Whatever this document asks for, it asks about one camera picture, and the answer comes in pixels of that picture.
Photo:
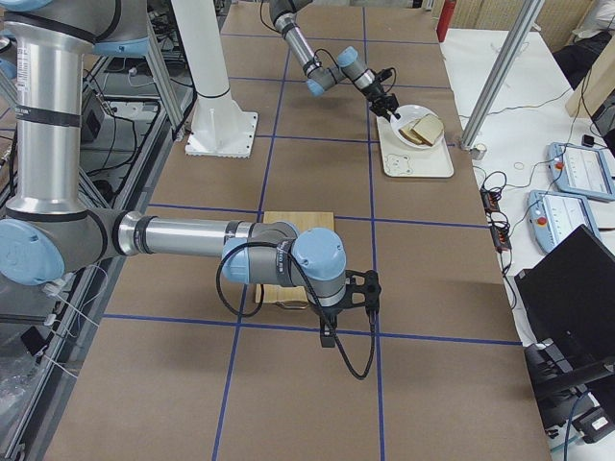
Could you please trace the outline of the white round plate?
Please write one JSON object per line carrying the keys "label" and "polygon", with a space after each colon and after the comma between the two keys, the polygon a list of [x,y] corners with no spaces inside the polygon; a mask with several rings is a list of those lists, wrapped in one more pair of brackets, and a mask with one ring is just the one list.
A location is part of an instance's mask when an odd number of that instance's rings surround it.
{"label": "white round plate", "polygon": [[438,144],[444,137],[444,131],[443,134],[441,134],[439,136],[439,138],[435,141],[435,143],[433,145],[429,145],[429,144],[423,144],[423,145],[416,145],[413,144],[407,140],[405,140],[399,133],[398,130],[403,127],[404,125],[406,125],[408,122],[414,122],[415,124],[417,123],[417,121],[419,119],[421,119],[422,117],[424,117],[427,114],[433,114],[437,117],[439,117],[435,112],[433,112],[431,109],[425,108],[423,106],[418,106],[418,105],[405,105],[405,106],[400,106],[397,109],[397,112],[401,115],[401,118],[399,120],[395,119],[394,117],[391,117],[390,119],[390,127],[393,131],[393,133],[407,146],[410,146],[412,148],[417,148],[417,149],[428,149],[431,147],[434,147],[436,144]]}

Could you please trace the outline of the bread slice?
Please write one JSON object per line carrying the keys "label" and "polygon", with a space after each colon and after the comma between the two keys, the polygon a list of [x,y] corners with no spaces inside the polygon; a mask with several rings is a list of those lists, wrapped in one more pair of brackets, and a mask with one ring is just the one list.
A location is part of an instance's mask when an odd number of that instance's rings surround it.
{"label": "bread slice", "polygon": [[398,130],[398,133],[407,141],[416,144],[416,145],[423,145],[424,144],[424,140],[423,138],[414,131],[414,122],[408,122],[406,125],[404,125],[403,127],[401,127]]}
{"label": "bread slice", "polygon": [[427,114],[417,121],[412,131],[423,143],[433,145],[444,131],[444,125],[439,117]]}

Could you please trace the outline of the cream bear tray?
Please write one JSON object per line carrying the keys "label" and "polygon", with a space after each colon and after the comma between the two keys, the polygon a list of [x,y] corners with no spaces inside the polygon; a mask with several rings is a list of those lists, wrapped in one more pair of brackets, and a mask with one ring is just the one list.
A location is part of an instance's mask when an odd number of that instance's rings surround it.
{"label": "cream bear tray", "polygon": [[384,173],[392,178],[449,178],[454,173],[445,137],[434,147],[405,145],[392,131],[390,121],[377,118]]}

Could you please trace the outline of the small metal cylinder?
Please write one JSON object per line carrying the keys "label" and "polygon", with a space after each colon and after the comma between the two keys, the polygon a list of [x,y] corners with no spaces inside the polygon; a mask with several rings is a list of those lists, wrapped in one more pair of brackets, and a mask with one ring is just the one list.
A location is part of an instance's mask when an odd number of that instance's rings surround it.
{"label": "small metal cylinder", "polygon": [[473,160],[481,161],[487,152],[487,147],[483,143],[477,143],[471,150],[470,154]]}

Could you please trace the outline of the wooden cutting board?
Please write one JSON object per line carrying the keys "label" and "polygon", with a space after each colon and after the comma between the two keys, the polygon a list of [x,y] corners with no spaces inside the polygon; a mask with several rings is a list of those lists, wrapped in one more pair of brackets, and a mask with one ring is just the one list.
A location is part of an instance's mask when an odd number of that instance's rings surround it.
{"label": "wooden cutting board", "polygon": [[[334,230],[334,215],[331,211],[265,211],[263,223],[289,222],[294,224],[299,232],[312,228]],[[277,285],[259,286],[255,290],[255,302],[263,300],[264,304],[272,304],[286,310],[305,310],[308,308],[308,298],[302,287],[280,287]]]}

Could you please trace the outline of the red cylinder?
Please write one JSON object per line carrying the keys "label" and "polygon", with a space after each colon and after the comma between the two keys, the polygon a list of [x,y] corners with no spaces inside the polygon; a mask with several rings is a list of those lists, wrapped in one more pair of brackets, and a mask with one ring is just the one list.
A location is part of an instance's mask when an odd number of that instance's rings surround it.
{"label": "red cylinder", "polygon": [[436,25],[436,34],[440,43],[444,42],[450,28],[451,21],[455,12],[456,0],[445,0],[442,5],[438,22]]}

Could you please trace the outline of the near blue teach pendant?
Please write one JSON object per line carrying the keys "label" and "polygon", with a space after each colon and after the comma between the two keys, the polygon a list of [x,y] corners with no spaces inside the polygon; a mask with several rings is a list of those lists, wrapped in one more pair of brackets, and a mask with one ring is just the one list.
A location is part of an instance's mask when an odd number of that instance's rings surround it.
{"label": "near blue teach pendant", "polygon": [[601,238],[589,201],[580,195],[531,190],[528,196],[529,222],[538,246],[553,250],[576,228],[585,226]]}

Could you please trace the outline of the blue teach pendant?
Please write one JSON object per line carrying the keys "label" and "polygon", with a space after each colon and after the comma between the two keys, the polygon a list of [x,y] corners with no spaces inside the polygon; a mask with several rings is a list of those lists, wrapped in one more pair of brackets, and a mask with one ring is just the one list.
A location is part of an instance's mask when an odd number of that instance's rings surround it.
{"label": "blue teach pendant", "polygon": [[614,179],[600,149],[554,142],[547,159],[559,190],[602,201],[614,201]]}
{"label": "blue teach pendant", "polygon": [[553,250],[576,228],[585,226],[601,238],[589,201],[580,195],[531,190],[528,196],[529,222],[538,246]]}

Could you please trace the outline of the far blue teach pendant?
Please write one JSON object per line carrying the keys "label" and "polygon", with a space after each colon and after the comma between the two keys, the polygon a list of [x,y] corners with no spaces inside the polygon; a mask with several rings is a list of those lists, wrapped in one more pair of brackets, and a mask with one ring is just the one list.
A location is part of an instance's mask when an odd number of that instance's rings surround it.
{"label": "far blue teach pendant", "polygon": [[554,142],[547,159],[559,190],[602,201],[614,201],[614,179],[600,149]]}

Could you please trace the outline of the black laptop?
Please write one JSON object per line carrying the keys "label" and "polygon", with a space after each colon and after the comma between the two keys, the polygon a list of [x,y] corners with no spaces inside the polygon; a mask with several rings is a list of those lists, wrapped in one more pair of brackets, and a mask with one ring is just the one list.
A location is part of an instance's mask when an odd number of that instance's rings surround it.
{"label": "black laptop", "polygon": [[614,254],[584,225],[515,276],[531,330],[577,362],[614,355]]}

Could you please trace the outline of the aluminium frame post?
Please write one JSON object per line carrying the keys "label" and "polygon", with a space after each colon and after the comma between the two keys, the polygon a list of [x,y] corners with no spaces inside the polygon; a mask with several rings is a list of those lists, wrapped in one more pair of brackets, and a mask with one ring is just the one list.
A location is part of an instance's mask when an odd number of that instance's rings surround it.
{"label": "aluminium frame post", "polygon": [[501,51],[495,59],[480,96],[461,135],[459,143],[463,150],[470,151],[474,148],[475,140],[487,117],[487,113],[493,106],[504,84],[505,77],[514,63],[515,56],[520,51],[544,3],[544,0],[525,0],[523,2],[522,8],[504,40]]}

